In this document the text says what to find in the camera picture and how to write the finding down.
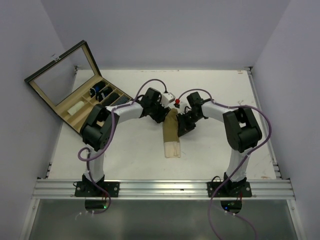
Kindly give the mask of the olive tan underwear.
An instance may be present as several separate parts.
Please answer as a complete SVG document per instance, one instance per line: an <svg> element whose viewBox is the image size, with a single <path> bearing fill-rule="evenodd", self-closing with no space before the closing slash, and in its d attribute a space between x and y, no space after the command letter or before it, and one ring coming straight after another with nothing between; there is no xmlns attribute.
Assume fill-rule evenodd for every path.
<svg viewBox="0 0 320 240"><path fill-rule="evenodd" d="M166 158L180 158L181 144L178 137L179 124L177 120L178 110L172 108L166 115L163 126L163 146Z"/></svg>

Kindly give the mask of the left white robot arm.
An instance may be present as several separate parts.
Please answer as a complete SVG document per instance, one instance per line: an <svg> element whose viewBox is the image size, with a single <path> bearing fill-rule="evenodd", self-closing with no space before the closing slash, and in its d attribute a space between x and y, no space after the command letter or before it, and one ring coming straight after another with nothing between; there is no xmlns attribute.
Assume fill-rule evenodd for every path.
<svg viewBox="0 0 320 240"><path fill-rule="evenodd" d="M151 117L156 123L162 123L169 113L169 104L176 97L169 92L161 93L148 88L142 96L119 105L105 106L97 104L89 113L80 129L85 147L79 150L77 157L86 163L81 184L86 186L92 196L99 196L104 190L104 153L110 146L120 123L143 117Z"/></svg>

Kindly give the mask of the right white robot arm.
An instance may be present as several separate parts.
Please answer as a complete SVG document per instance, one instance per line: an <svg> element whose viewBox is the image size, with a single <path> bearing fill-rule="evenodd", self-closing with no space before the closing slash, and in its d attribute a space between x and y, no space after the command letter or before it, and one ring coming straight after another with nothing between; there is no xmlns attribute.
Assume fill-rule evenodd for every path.
<svg viewBox="0 0 320 240"><path fill-rule="evenodd" d="M191 132L201 119L214 119L224 124L226 139L231 147L230 161L223 175L223 182L209 183L209 189L217 191L217 196L234 197L248 186L247 167L253 150L262 139L262 131L249 107L227 108L210 99L202 99L199 93L187 96L187 102L176 99L174 106L179 108L177 115L178 136Z"/></svg>

